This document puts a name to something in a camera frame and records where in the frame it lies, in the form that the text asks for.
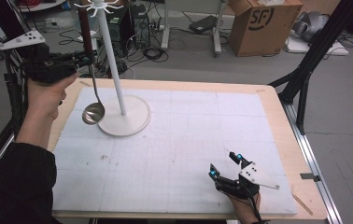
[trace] white mount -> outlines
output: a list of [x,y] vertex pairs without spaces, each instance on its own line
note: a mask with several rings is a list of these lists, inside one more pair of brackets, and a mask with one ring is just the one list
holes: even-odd
[[37,30],[32,30],[24,35],[20,35],[7,43],[0,43],[0,50],[16,49],[20,47],[45,43],[46,39]]
[[240,171],[240,175],[252,184],[262,185],[271,189],[279,189],[279,185],[266,174],[255,162]]
[[75,4],[75,6],[86,7],[87,10],[95,9],[92,17],[98,14],[97,18],[104,39],[106,55],[110,65],[112,78],[115,83],[116,94],[119,99],[119,103],[116,100],[104,103],[106,113],[103,120],[101,120],[98,125],[104,132],[114,136],[130,136],[139,133],[147,127],[150,121],[150,107],[144,100],[138,97],[128,96],[125,99],[123,98],[118,67],[116,66],[115,55],[113,53],[112,40],[110,39],[109,29],[106,22],[105,12],[110,13],[106,8],[121,8],[111,5],[119,2],[119,0],[110,3],[105,3],[104,0],[89,0],[89,2],[91,4],[87,6],[79,6],[77,4]]

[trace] floor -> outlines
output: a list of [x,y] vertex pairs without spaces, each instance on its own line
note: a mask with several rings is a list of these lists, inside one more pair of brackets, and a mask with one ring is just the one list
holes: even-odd
[[[38,13],[37,17],[70,16],[71,12],[53,9]],[[186,29],[189,20],[181,13],[172,14],[172,22]],[[198,15],[191,15],[196,20]],[[233,19],[225,18],[224,32]],[[59,45],[61,31],[46,33],[51,50],[71,52],[81,49],[79,43]],[[121,78],[174,80],[192,82],[221,82],[268,84],[289,72],[300,63],[303,54],[282,51],[274,57],[237,58],[229,46],[218,58],[212,54],[209,36],[189,35],[178,31],[170,34],[168,60],[163,63],[137,64]],[[331,56],[315,70],[308,91],[305,131],[331,195],[344,223],[353,224],[353,49],[347,56]],[[5,62],[0,61],[0,132],[10,118],[7,89],[3,80]],[[86,219],[64,223],[87,223]],[[272,221],[272,223],[297,223]]]

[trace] hand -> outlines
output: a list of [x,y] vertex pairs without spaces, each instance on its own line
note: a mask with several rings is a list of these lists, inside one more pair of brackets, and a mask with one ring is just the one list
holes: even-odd
[[28,113],[48,116],[53,120],[58,117],[58,105],[65,99],[65,89],[78,77],[78,73],[56,83],[49,84],[28,80]]
[[48,147],[51,125],[58,117],[58,105],[66,97],[65,88],[77,77],[78,74],[74,74],[52,84],[28,80],[28,111],[16,143]]
[[[255,213],[252,209],[252,205],[250,204],[249,200],[241,200],[234,198],[234,196],[227,195],[229,199],[233,203],[235,215],[240,220],[241,224],[251,224],[254,222],[258,222],[258,219],[255,216]],[[256,207],[259,210],[259,206],[261,203],[261,194],[257,193],[253,196]]]

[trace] wooden table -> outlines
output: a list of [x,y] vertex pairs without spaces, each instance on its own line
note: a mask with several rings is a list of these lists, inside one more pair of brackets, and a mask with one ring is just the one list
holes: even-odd
[[[289,179],[292,196],[296,201],[298,214],[292,216],[263,216],[264,219],[311,219],[324,220],[327,217],[324,203],[313,180],[303,180],[300,174],[311,173],[304,161],[299,145],[294,137],[285,112],[279,103],[274,88],[262,85],[220,84],[199,82],[173,82],[148,80],[121,80],[126,89],[174,90],[174,91],[220,91],[258,94],[268,119],[275,145]],[[90,87],[92,82],[87,78],[79,78],[67,90],[67,99],[60,106],[59,117],[53,124],[49,149],[57,144],[61,131],[74,108],[80,90]],[[98,79],[98,87],[114,87],[113,80]],[[215,218],[234,219],[234,214],[136,214],[136,213],[81,213],[54,212],[56,217],[137,217],[137,218]]]

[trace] round base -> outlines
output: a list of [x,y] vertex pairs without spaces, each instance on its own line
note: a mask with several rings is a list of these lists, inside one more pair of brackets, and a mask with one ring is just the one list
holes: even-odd
[[98,123],[100,128],[110,135],[114,136],[130,136],[141,132],[150,121],[150,107],[139,97],[123,96],[126,115],[120,112],[118,98],[112,99],[104,103],[105,116]]

